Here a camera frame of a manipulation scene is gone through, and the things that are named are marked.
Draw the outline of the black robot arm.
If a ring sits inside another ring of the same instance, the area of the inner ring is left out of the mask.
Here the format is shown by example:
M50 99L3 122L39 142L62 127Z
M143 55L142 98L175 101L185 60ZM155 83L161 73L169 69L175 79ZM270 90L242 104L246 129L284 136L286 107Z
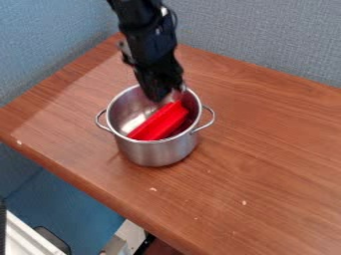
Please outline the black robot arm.
M183 89L183 69L175 58L177 14L163 0L107 0L125 39L118 48L133 67L147 98L159 103Z

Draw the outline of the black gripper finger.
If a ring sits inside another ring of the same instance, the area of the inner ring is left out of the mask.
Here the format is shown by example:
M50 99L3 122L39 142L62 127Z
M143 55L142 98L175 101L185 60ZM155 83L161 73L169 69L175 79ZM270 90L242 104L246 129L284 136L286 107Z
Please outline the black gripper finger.
M159 103L165 98L163 85L153 76L139 75L138 80L147 98Z
M182 76L165 77L162 85L166 97L178 97L186 90Z

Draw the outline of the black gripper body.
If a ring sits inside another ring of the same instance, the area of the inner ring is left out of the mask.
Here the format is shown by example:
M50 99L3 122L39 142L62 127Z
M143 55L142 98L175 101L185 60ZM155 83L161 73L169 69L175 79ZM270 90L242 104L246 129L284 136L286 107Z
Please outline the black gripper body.
M182 66L174 57L177 47L173 14L139 15L123 13L119 16L131 53L126 62L139 75L153 76L159 83L165 77L182 76Z

